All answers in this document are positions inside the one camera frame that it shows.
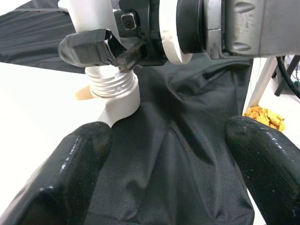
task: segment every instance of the orange crumpled paper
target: orange crumpled paper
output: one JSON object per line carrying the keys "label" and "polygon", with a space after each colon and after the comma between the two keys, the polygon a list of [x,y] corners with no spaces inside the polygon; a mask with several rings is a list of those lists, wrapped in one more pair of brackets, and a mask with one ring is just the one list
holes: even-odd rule
{"label": "orange crumpled paper", "polygon": [[281,132],[285,130],[285,119],[270,109],[263,109],[259,106],[251,107],[244,116],[250,117]]}

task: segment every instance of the white ring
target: white ring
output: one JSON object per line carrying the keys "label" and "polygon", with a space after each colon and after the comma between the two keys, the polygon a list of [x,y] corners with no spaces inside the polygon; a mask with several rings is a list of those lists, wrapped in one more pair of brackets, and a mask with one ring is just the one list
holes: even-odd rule
{"label": "white ring", "polygon": [[168,60],[173,64],[187,64],[193,54],[184,54],[177,37],[177,3],[178,0],[160,0],[159,30]]}

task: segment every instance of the black nylon cloth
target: black nylon cloth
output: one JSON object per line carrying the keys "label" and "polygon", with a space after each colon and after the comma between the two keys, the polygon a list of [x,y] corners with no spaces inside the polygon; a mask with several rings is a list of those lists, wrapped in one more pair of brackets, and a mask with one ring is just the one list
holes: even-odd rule
{"label": "black nylon cloth", "polygon": [[10,12],[0,17],[0,62],[84,73],[61,60],[58,45],[75,33],[65,12]]}
{"label": "black nylon cloth", "polygon": [[[63,12],[1,16],[0,61],[83,73],[58,56],[69,33],[74,28]],[[137,67],[141,107],[112,128],[113,149],[85,224],[253,224],[224,139],[225,121],[242,113],[251,68],[251,60],[211,60],[206,54],[184,66]]]}

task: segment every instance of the black fabric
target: black fabric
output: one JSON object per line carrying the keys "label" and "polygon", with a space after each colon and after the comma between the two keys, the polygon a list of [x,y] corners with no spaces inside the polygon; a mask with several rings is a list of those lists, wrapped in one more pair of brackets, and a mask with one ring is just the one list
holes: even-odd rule
{"label": "black fabric", "polygon": [[[58,56],[70,33],[66,13],[9,13],[0,17],[0,61],[83,73]],[[85,224],[251,225],[224,139],[225,121],[241,115],[251,65],[199,54],[185,66],[137,67],[141,107],[112,128]]]}
{"label": "black fabric", "polygon": [[84,73],[61,60],[58,45],[75,33],[65,12],[10,12],[0,17],[0,62]]}

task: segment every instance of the white table surface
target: white table surface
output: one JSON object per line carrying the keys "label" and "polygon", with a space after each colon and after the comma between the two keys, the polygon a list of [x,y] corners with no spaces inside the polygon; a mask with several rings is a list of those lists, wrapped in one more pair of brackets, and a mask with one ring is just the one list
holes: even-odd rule
{"label": "white table surface", "polygon": [[[26,2],[7,1],[0,15]],[[0,63],[0,71],[1,215],[61,139],[81,124],[95,121],[99,105],[94,100],[75,99],[75,93],[89,85],[88,77],[82,74],[6,63]],[[251,200],[254,225],[264,225]]]}

